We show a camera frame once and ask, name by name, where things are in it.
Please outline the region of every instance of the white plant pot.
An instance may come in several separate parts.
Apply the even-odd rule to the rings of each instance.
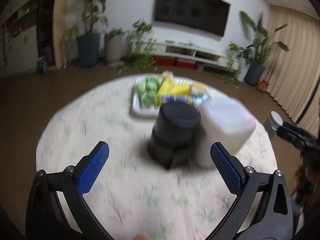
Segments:
[[[244,77],[247,74],[250,65],[246,65],[244,59],[240,60],[239,68],[241,69],[241,73],[238,75],[237,79],[240,82],[244,82]]]
[[[122,35],[117,35],[113,37],[112,40],[105,41],[106,47],[106,61],[108,63],[113,63],[119,61],[122,56]]]

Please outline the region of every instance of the silver bolt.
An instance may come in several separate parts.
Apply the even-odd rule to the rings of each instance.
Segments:
[[[253,172],[254,172],[254,168],[252,168],[252,167],[250,167],[250,166],[246,167],[245,170],[246,170],[246,172],[248,172],[248,173],[253,173]]]
[[[282,171],[280,170],[276,170],[276,175],[278,175],[279,177],[281,177],[283,175]]]
[[[74,166],[66,167],[66,172],[73,172],[75,170]]]
[[[37,172],[37,176],[42,176],[44,174],[44,170],[39,170],[38,172]]]

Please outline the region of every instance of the white plastic container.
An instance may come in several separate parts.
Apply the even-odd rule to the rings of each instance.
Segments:
[[[211,145],[221,142],[231,155],[236,155],[256,128],[255,117],[238,100],[212,98],[199,109],[201,128],[196,136],[195,162],[203,168],[214,168]]]

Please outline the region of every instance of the white tv cabinet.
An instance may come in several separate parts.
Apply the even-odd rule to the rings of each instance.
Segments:
[[[146,39],[141,47],[141,52],[144,51],[148,44]],[[132,50],[136,48],[135,41],[132,42]],[[154,54],[156,56],[175,57],[202,62],[207,67],[227,69],[227,55],[215,52],[213,49],[202,48],[195,45],[189,45],[182,42],[173,41],[156,41],[154,45]],[[239,60],[235,59],[232,69],[238,70]]]

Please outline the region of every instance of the flat screen tv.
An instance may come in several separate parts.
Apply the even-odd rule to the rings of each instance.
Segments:
[[[230,4],[221,0],[157,0],[155,20],[224,36]]]

